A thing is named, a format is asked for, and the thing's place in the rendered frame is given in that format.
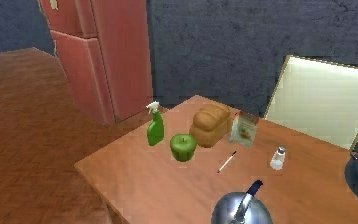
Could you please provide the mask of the green spray bottle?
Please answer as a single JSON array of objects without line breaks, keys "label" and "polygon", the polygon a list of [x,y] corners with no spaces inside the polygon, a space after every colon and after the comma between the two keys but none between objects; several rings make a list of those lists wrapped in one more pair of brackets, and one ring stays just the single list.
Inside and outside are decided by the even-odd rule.
[{"label": "green spray bottle", "polygon": [[149,113],[152,115],[152,121],[147,128],[147,140],[150,146],[155,146],[164,139],[164,123],[159,106],[158,101],[147,105]]}]

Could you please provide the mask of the brown bread loaf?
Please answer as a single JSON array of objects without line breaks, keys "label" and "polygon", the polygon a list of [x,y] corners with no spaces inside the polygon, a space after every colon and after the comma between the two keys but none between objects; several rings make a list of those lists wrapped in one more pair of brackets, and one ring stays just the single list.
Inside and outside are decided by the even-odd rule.
[{"label": "brown bread loaf", "polygon": [[231,127],[230,109],[222,104],[209,104],[195,113],[189,134],[199,146],[211,148],[231,131]]}]

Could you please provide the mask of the green apple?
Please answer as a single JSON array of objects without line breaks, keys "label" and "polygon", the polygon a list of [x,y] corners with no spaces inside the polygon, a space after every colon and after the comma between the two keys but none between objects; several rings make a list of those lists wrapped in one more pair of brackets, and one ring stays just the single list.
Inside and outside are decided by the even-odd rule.
[{"label": "green apple", "polygon": [[179,162],[187,162],[192,159],[197,142],[190,134],[177,134],[170,140],[172,156]]}]

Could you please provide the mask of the pale printed food packet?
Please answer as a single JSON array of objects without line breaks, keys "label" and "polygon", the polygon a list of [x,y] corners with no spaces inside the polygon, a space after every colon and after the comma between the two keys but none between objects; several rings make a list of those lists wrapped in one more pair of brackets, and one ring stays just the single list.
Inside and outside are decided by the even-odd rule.
[{"label": "pale printed food packet", "polygon": [[255,140],[259,118],[243,111],[233,119],[230,142],[251,148]]}]

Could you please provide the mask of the white pen with black cap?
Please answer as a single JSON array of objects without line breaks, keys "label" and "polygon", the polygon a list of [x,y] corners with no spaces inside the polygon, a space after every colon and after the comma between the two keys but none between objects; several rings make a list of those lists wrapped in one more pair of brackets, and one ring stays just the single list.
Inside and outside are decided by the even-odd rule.
[{"label": "white pen with black cap", "polygon": [[237,151],[234,151],[228,158],[227,160],[219,167],[219,169],[217,170],[217,173],[220,173],[227,165],[228,163],[234,158],[234,156],[236,155]]}]

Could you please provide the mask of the brown wooden table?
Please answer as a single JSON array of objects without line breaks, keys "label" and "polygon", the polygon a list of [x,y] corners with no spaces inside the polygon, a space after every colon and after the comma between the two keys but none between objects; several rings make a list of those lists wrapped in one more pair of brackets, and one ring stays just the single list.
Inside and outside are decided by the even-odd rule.
[{"label": "brown wooden table", "polygon": [[[274,170],[270,161],[279,146],[284,164]],[[210,224],[224,194],[256,180],[263,182],[257,197],[274,224],[358,224],[358,198],[344,175],[348,159],[344,149],[262,120],[251,148],[223,138],[181,163],[168,140],[151,147],[139,127],[75,167],[124,224]]]}]

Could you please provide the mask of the red fridge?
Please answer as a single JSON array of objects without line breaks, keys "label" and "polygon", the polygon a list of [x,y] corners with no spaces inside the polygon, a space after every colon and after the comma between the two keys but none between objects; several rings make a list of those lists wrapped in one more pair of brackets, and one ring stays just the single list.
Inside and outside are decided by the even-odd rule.
[{"label": "red fridge", "polygon": [[113,124],[152,101],[146,0],[37,0],[75,104]]}]

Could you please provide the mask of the clear salt shaker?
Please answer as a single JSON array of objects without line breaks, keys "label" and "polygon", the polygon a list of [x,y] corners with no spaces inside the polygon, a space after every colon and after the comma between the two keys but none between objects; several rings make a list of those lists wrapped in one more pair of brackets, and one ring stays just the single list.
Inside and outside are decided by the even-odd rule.
[{"label": "clear salt shaker", "polygon": [[284,159],[285,148],[283,146],[279,146],[270,161],[271,168],[274,170],[281,170],[283,168]]}]

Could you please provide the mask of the cream chair with wooden frame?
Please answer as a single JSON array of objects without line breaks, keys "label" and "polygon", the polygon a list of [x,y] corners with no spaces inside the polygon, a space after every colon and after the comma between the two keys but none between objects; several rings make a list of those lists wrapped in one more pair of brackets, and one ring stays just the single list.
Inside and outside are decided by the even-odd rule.
[{"label": "cream chair with wooden frame", "polygon": [[352,150],[358,141],[358,67],[287,56],[264,118]]}]

